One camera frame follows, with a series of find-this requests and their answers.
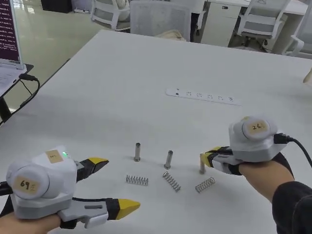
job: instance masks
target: laptop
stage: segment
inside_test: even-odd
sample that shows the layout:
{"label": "laptop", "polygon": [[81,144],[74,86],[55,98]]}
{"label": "laptop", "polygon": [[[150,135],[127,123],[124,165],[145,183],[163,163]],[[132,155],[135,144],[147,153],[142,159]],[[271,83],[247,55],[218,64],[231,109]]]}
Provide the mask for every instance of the laptop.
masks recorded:
{"label": "laptop", "polygon": [[0,97],[26,70],[20,55],[13,0],[0,0]]}

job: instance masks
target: laptop screen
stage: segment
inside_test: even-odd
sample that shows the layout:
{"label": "laptop screen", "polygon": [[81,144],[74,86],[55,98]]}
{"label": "laptop screen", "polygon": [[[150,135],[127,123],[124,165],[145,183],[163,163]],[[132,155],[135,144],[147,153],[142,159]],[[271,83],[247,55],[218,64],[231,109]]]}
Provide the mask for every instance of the laptop screen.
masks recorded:
{"label": "laptop screen", "polygon": [[10,0],[0,0],[0,59],[19,62],[17,37]]}

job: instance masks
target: hand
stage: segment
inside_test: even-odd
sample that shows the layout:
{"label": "hand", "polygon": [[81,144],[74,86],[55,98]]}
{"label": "hand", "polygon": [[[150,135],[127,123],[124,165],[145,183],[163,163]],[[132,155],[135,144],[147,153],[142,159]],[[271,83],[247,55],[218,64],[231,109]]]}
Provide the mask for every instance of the hand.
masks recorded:
{"label": "hand", "polygon": [[40,219],[17,219],[14,213],[0,218],[0,234],[46,234],[60,226],[60,218],[54,214]]}

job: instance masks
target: black sleeve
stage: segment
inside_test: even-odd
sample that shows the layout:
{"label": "black sleeve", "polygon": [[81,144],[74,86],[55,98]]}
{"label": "black sleeve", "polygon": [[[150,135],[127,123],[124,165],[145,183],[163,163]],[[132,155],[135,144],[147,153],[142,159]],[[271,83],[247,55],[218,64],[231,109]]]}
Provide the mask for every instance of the black sleeve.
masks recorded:
{"label": "black sleeve", "polygon": [[272,200],[278,234],[312,234],[312,189],[300,182],[280,185]]}

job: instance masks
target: person's arm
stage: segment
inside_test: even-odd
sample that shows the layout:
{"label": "person's arm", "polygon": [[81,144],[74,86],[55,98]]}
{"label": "person's arm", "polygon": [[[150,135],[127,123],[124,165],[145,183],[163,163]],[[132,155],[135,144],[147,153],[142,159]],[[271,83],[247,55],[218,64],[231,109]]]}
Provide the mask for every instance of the person's arm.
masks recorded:
{"label": "person's arm", "polygon": [[60,226],[56,214],[41,219],[17,219],[13,213],[0,218],[0,234],[46,234]]}
{"label": "person's arm", "polygon": [[282,154],[274,161],[239,165],[239,172],[272,203],[279,234],[312,234],[312,189],[294,181]]}
{"label": "person's arm", "polygon": [[257,164],[240,164],[239,172],[270,202],[272,202],[273,195],[278,186],[294,181],[289,170],[274,161]]}

